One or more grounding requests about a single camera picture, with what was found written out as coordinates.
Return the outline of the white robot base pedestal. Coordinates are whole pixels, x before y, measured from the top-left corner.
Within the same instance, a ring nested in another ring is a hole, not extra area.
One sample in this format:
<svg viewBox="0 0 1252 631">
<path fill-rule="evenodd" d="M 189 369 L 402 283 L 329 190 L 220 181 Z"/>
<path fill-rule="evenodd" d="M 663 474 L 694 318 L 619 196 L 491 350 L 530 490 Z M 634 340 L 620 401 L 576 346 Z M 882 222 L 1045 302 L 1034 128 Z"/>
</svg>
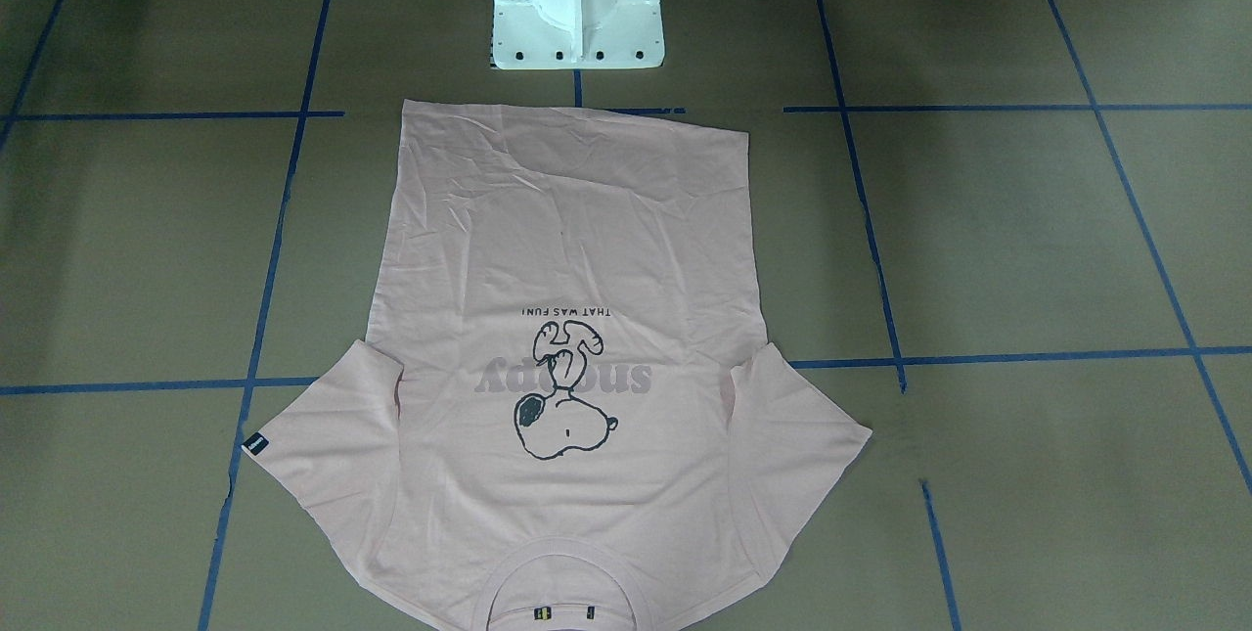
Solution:
<svg viewBox="0 0 1252 631">
<path fill-rule="evenodd" d="M 505 70 L 660 68 L 661 0 L 493 0 L 491 61 Z"/>
</svg>

